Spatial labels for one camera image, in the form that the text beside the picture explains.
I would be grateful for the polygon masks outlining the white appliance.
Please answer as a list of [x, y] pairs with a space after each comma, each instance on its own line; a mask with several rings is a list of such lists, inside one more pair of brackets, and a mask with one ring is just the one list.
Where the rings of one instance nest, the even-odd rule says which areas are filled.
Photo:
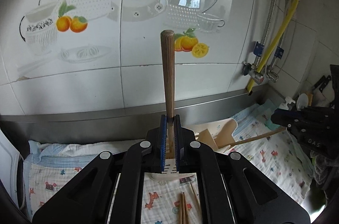
[[17, 194], [17, 172], [21, 155], [3, 132], [0, 132], [0, 152], [1, 182], [15, 205], [20, 208], [21, 203]]

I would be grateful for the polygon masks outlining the printed white muslin cloth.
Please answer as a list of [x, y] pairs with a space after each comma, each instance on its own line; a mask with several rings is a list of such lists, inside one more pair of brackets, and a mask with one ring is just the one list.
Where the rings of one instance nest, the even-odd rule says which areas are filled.
[[[238, 127], [232, 134], [235, 141], [259, 136], [274, 130], [270, 117], [275, 107], [271, 101], [254, 104], [234, 115]], [[29, 154], [24, 160], [26, 214], [36, 211], [55, 195], [100, 152], [119, 153], [132, 146], [132, 141], [98, 142], [95, 144], [42, 144], [29, 141]], [[289, 133], [281, 132], [234, 147], [263, 174], [297, 203], [302, 203], [313, 178], [310, 159]], [[194, 194], [196, 177], [155, 181], [145, 176], [142, 223], [178, 223], [179, 194], [185, 193], [191, 223], [200, 223]]]

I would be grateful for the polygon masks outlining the wooden chopstick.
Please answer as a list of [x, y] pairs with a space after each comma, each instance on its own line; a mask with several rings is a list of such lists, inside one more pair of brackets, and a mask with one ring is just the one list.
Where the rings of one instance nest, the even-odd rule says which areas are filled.
[[174, 31], [164, 30], [160, 34], [163, 65], [167, 135], [171, 157], [174, 156], [174, 110], [175, 110], [175, 44]]
[[255, 137], [247, 138], [245, 140], [241, 140], [241, 141], [237, 141], [237, 142], [232, 142], [230, 144], [226, 144], [226, 146], [233, 147], [233, 146], [237, 146], [237, 145], [246, 144], [246, 143], [249, 143], [249, 142], [260, 140], [262, 138], [267, 138], [267, 137], [273, 136], [275, 134], [284, 132], [285, 130], [286, 130], [286, 128], [280, 127], [280, 128], [278, 128], [278, 129], [276, 129], [274, 131], [270, 131], [270, 132], [261, 134], [259, 136], [255, 136]]
[[186, 196], [185, 193], [182, 192], [182, 223], [189, 224], [189, 215], [188, 215], [188, 209], [187, 209], [187, 202], [186, 202]]
[[199, 200], [199, 195], [198, 195], [198, 192], [195, 188], [195, 186], [193, 185], [192, 182], [190, 182], [190, 187], [191, 187], [191, 190], [194, 194], [194, 198], [195, 198], [195, 201], [196, 201], [196, 204], [198, 205], [198, 207], [200, 207], [200, 200]]
[[179, 223], [184, 224], [184, 199], [183, 199], [183, 193], [180, 193], [180, 207], [179, 207]]

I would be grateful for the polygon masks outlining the cream plastic utensil holder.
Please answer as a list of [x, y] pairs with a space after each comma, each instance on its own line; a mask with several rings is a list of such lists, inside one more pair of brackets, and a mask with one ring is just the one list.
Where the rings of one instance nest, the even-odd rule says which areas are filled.
[[[238, 123], [233, 118], [227, 118], [220, 121], [209, 122], [200, 125], [191, 125], [188, 127], [195, 133], [195, 138], [213, 149], [229, 150], [232, 149], [235, 140], [232, 136]], [[179, 180], [182, 178], [193, 176], [194, 173], [180, 174], [176, 171], [174, 159], [167, 159], [165, 171], [163, 174], [150, 174], [151, 179], [155, 181]]]

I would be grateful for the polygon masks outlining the white ladle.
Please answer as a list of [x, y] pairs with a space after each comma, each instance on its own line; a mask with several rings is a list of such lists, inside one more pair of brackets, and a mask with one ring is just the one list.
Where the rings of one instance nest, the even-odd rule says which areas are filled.
[[307, 106], [308, 106], [308, 95], [302, 93], [296, 101], [296, 108], [297, 110], [301, 110]]

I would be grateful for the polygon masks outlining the metal water valve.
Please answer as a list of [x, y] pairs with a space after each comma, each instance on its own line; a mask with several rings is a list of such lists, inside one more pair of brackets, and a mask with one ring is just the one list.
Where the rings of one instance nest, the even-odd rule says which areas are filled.
[[276, 83], [279, 79], [278, 74], [273, 71], [273, 68], [270, 65], [266, 68], [265, 74], [267, 79], [273, 83]]

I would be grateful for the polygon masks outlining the black-handled kitchen knife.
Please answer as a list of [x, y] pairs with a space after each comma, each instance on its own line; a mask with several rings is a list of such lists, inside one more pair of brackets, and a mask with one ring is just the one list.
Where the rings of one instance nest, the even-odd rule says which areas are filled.
[[323, 93], [324, 89], [327, 87], [329, 82], [332, 80], [330, 75], [322, 76], [311, 88], [312, 91], [318, 90], [320, 93]]

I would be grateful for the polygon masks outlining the teal soap pump bottle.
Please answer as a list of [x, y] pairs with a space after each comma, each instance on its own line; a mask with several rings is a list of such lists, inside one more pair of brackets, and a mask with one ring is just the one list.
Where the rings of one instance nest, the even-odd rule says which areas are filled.
[[293, 104], [295, 104], [295, 100], [292, 99], [292, 97], [285, 97], [284, 102], [282, 102], [279, 105], [279, 109], [283, 109], [283, 110], [290, 110], [290, 107], [293, 106]]

